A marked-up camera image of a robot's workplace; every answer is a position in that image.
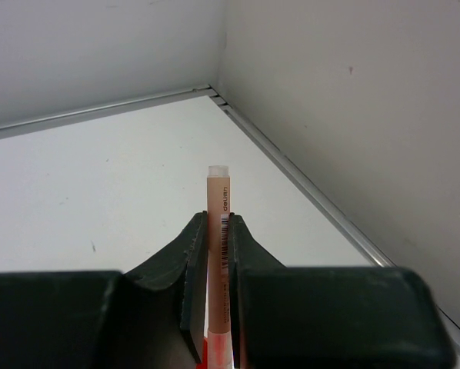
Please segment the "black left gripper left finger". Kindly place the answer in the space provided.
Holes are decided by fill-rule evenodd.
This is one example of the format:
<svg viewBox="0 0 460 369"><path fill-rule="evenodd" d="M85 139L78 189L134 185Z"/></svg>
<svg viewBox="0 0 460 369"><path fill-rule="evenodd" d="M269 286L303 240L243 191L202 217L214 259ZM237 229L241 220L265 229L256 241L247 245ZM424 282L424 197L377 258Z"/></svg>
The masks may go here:
<svg viewBox="0 0 460 369"><path fill-rule="evenodd" d="M129 272L0 273L0 368L194 368L207 214Z"/></svg>

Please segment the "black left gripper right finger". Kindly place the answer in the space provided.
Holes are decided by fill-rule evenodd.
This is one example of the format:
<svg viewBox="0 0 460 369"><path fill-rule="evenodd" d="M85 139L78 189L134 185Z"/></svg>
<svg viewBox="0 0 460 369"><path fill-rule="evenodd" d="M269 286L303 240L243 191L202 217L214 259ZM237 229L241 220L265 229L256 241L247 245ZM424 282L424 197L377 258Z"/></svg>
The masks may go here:
<svg viewBox="0 0 460 369"><path fill-rule="evenodd" d="M228 226L237 368L454 368L428 285L406 268L287 267Z"/></svg>

